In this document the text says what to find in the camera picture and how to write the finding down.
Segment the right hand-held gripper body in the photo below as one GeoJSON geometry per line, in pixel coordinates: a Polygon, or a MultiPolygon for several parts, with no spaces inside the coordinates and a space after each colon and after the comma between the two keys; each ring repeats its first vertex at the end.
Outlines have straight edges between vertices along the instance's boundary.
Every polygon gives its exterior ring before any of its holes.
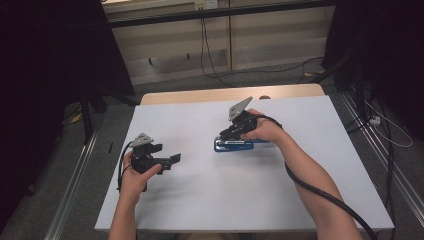
{"type": "Polygon", "coordinates": [[[221,134],[244,134],[256,128],[256,117],[245,110],[252,99],[252,96],[247,97],[229,108],[228,119],[232,125],[221,131],[221,134]]]}

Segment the black curtain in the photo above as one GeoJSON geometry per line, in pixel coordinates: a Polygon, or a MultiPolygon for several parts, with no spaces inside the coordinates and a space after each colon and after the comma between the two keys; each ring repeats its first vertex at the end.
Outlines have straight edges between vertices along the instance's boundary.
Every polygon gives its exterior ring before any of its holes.
{"type": "Polygon", "coordinates": [[[322,66],[345,56],[336,88],[347,89],[361,67],[374,93],[424,141],[424,0],[335,0],[322,66]]]}
{"type": "Polygon", "coordinates": [[[0,0],[0,230],[36,180],[65,107],[134,90],[101,0],[0,0]]]}

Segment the light wooden table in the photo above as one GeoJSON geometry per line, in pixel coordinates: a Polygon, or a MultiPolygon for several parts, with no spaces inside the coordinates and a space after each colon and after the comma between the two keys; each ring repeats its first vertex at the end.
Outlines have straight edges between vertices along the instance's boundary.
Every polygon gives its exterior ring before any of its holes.
{"type": "Polygon", "coordinates": [[[259,99],[263,96],[268,96],[271,99],[281,99],[324,95],[325,93],[322,87],[319,84],[312,83],[148,93],[141,98],[140,104],[235,101],[244,100],[249,96],[252,96],[254,99],[259,99]]]}

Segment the white wall socket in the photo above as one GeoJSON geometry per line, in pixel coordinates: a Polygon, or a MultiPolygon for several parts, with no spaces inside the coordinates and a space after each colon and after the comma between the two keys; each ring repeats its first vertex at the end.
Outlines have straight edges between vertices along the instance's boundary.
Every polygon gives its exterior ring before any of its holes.
{"type": "Polygon", "coordinates": [[[195,0],[194,7],[196,10],[212,10],[218,8],[218,0],[195,0]]]}

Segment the aluminium floor rail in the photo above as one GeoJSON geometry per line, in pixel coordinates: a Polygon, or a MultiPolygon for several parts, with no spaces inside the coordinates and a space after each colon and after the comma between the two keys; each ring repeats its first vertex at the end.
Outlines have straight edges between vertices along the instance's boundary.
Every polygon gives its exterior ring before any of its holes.
{"type": "Polygon", "coordinates": [[[60,240],[72,206],[74,204],[77,191],[85,173],[88,161],[90,160],[91,153],[97,141],[97,136],[98,131],[95,131],[84,144],[76,167],[72,172],[71,179],[50,223],[44,240],[60,240]]]}
{"type": "Polygon", "coordinates": [[[389,116],[389,111],[385,110],[379,101],[373,103],[365,100],[366,117],[362,118],[358,115],[355,96],[352,93],[342,92],[340,98],[353,117],[349,125],[357,125],[355,129],[349,130],[349,133],[360,132],[386,170],[384,206],[389,208],[392,217],[395,217],[393,202],[393,188],[395,188],[417,221],[424,227],[424,191],[419,191],[412,184],[413,178],[407,176],[406,165],[399,166],[401,160],[411,160],[418,156],[415,153],[418,141],[414,140],[400,123],[394,122],[394,118],[389,116]],[[372,116],[378,116],[381,124],[371,125],[369,120],[372,116]]]}

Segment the blue stapler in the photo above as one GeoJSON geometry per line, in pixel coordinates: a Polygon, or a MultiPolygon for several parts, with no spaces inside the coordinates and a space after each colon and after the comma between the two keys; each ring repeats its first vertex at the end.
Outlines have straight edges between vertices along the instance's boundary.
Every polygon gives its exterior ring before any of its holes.
{"type": "Polygon", "coordinates": [[[214,151],[215,152],[235,152],[252,150],[255,144],[265,143],[265,140],[253,139],[253,140],[222,140],[216,138],[214,140],[214,151]]]}

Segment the white table board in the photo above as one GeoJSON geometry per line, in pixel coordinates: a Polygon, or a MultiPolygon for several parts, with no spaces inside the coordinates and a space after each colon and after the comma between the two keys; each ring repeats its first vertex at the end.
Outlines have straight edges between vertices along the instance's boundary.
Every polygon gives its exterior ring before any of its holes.
{"type": "MultiPolygon", "coordinates": [[[[126,139],[145,133],[162,144],[159,157],[179,163],[148,182],[136,206],[140,230],[276,232],[314,223],[287,175],[279,149],[217,153],[215,137],[229,126],[229,101],[141,105],[126,139]]],[[[336,182],[345,203],[374,230],[393,226],[366,169],[327,96],[253,100],[281,123],[336,182]]]]}

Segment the person's right hand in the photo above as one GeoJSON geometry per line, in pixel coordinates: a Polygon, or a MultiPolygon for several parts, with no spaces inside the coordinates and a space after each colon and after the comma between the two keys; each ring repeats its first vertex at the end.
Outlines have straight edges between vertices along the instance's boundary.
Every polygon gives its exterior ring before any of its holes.
{"type": "Polygon", "coordinates": [[[259,118],[254,130],[241,135],[244,140],[260,139],[277,143],[285,134],[285,131],[278,127],[273,121],[267,118],[259,118]]]}

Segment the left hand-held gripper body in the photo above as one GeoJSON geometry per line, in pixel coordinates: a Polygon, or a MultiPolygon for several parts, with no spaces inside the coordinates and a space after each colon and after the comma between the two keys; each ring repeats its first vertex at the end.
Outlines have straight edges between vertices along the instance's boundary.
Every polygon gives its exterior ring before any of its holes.
{"type": "Polygon", "coordinates": [[[162,175],[165,170],[171,169],[169,162],[170,158],[154,158],[153,153],[153,139],[145,133],[139,134],[129,145],[132,149],[131,165],[135,171],[142,174],[149,170],[156,164],[160,164],[162,169],[158,175],[162,175]]]}

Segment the person's left hand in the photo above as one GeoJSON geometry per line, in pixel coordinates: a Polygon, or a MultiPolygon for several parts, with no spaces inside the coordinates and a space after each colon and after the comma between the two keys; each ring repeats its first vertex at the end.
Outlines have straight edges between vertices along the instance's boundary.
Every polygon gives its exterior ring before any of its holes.
{"type": "Polygon", "coordinates": [[[139,200],[141,192],[146,187],[148,180],[162,169],[160,164],[156,164],[145,173],[140,174],[133,169],[131,157],[131,152],[128,152],[124,156],[124,171],[119,196],[119,202],[124,205],[135,205],[139,200]]]}

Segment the black metal stand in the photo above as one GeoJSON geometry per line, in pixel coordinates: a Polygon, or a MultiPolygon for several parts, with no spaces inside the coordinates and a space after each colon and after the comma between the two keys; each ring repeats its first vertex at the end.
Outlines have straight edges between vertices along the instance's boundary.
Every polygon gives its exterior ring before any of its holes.
{"type": "Polygon", "coordinates": [[[354,86],[356,91],[356,98],[355,98],[356,107],[357,107],[358,115],[362,118],[365,118],[366,117],[365,93],[364,93],[365,80],[364,80],[363,67],[360,63],[357,62],[357,60],[351,54],[346,54],[339,61],[337,61],[335,64],[330,66],[327,70],[325,70],[323,74],[311,80],[311,83],[320,84],[322,81],[324,81],[328,77],[341,72],[344,68],[347,68],[348,66],[354,66],[354,69],[356,72],[356,77],[354,78],[354,86]]]}
{"type": "Polygon", "coordinates": [[[107,110],[107,104],[103,99],[104,96],[110,96],[113,99],[129,106],[138,105],[137,101],[107,89],[99,84],[89,84],[83,86],[80,91],[80,105],[84,124],[85,145],[89,143],[90,139],[94,135],[90,109],[93,109],[97,113],[104,113],[107,110]]]}

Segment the black horizontal bar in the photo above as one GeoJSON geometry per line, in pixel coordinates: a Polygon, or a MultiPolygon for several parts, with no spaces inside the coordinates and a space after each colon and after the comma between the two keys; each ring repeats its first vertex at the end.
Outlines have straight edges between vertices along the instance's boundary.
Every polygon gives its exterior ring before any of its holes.
{"type": "Polygon", "coordinates": [[[152,25],[159,23],[179,22],[197,19],[208,19],[227,16],[238,16],[248,14],[259,14],[277,11],[290,11],[300,9],[310,9],[319,7],[334,6],[336,0],[295,0],[290,2],[260,4],[241,7],[229,7],[213,10],[197,10],[182,13],[171,13],[164,15],[146,16],[146,17],[130,17],[118,20],[109,20],[107,26],[109,28],[121,28],[131,26],[152,25]]]}

